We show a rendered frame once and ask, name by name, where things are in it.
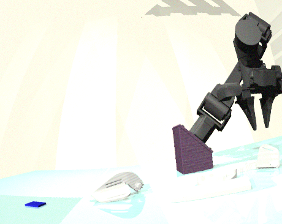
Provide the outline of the blue flat square plate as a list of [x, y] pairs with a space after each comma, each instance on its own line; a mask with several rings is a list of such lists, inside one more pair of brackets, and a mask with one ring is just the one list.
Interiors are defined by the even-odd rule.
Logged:
[[30, 203], [26, 203], [25, 206], [31, 206], [31, 207], [40, 207], [46, 204], [45, 202], [37, 202], [37, 201], [32, 201]]

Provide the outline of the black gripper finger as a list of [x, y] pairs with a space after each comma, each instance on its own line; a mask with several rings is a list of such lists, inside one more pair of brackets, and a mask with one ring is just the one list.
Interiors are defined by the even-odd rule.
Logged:
[[237, 101], [235, 104], [238, 104], [243, 112], [245, 113], [249, 123], [251, 124], [253, 131], [257, 130], [257, 123], [256, 123], [256, 114], [254, 111], [254, 96], [251, 97], [243, 97]]
[[269, 127], [272, 103], [276, 96], [278, 96], [278, 94], [270, 94], [265, 97], [261, 97], [259, 99], [260, 104], [261, 104], [261, 110], [262, 110], [265, 128]]

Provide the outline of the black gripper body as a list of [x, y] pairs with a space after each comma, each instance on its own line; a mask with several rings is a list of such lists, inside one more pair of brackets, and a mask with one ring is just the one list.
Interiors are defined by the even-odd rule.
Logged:
[[[231, 100], [232, 96], [237, 100], [243, 97], [251, 97], [251, 94], [261, 94], [265, 97], [270, 94], [282, 94], [282, 80], [277, 81], [276, 86], [258, 86], [253, 79], [248, 79], [249, 65], [251, 68], [260, 68], [264, 65], [263, 60], [258, 56], [245, 56], [238, 60], [238, 72], [241, 72], [243, 84], [225, 83], [217, 90], [217, 98], [219, 102]], [[250, 86], [250, 84], [252, 84]]]

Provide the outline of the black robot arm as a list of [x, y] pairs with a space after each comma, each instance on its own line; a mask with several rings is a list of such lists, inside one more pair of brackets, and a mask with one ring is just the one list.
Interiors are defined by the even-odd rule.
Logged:
[[[272, 37], [271, 25], [259, 18], [257, 15], [249, 12], [239, 19], [235, 25], [234, 48], [237, 59], [245, 56], [258, 56], [261, 60], [267, 48], [267, 43]], [[259, 44], [261, 43], [261, 45]], [[242, 82], [241, 72], [238, 72], [239, 64], [236, 63], [225, 83]], [[260, 68], [251, 68], [249, 65], [248, 79], [258, 86], [276, 86], [277, 81], [282, 80], [282, 71], [280, 65], [272, 65], [271, 69], [266, 68], [266, 64], [261, 64]], [[217, 129], [222, 132], [231, 118], [232, 106], [235, 97], [231, 100], [219, 102], [217, 98], [217, 90], [223, 84], [218, 83], [211, 93], [207, 93], [200, 106], [197, 108], [197, 121], [193, 124], [190, 132], [205, 144], [213, 131]], [[209, 115], [210, 113], [211, 115]], [[223, 121], [223, 123], [218, 122]]]

